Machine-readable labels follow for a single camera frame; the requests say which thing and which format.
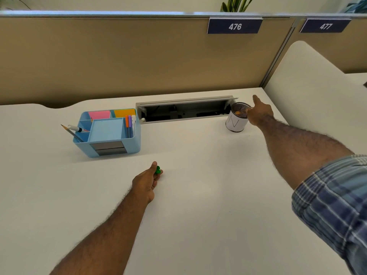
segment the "blue desk organizer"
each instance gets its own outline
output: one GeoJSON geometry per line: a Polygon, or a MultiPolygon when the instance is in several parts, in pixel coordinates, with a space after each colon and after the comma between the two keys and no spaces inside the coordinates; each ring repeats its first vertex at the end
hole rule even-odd
{"type": "Polygon", "coordinates": [[[89,132],[76,132],[84,143],[73,138],[73,142],[88,157],[99,157],[111,154],[136,153],[140,151],[141,128],[138,114],[136,114],[135,135],[126,138],[125,118],[116,118],[114,111],[109,110],[110,117],[91,121],[88,111],[81,114],[78,127],[89,130],[89,132]]]}

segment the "person's left hand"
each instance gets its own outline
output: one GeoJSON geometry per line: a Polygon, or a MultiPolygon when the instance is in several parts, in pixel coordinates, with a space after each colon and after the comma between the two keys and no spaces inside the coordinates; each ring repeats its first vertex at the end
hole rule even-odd
{"type": "Polygon", "coordinates": [[[132,190],[138,195],[143,195],[148,203],[154,199],[153,190],[157,186],[158,180],[163,173],[163,170],[160,170],[160,174],[155,174],[156,169],[157,162],[154,161],[148,170],[145,170],[132,180],[132,190]]]}

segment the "blue number plate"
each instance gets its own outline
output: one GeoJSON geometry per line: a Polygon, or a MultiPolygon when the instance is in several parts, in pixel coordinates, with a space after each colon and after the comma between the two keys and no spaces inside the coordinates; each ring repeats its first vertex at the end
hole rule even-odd
{"type": "Polygon", "coordinates": [[[257,34],[262,18],[210,18],[208,34],[257,34]]]}
{"type": "Polygon", "coordinates": [[[342,32],[351,19],[307,19],[300,32],[342,32]]]}

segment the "green clip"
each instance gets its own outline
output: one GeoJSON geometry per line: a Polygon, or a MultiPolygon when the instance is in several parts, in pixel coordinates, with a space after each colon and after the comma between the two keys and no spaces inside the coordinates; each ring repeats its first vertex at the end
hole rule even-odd
{"type": "Polygon", "coordinates": [[[161,173],[160,168],[159,168],[159,166],[157,166],[157,169],[155,171],[155,174],[160,174],[160,173],[161,173]]]}

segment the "blue plaid sleeve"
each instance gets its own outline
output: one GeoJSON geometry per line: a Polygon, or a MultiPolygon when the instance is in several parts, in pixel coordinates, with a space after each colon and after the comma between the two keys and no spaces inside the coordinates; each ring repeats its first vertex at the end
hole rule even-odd
{"type": "Polygon", "coordinates": [[[296,215],[347,263],[367,274],[367,155],[330,162],[292,195],[296,215]]]}

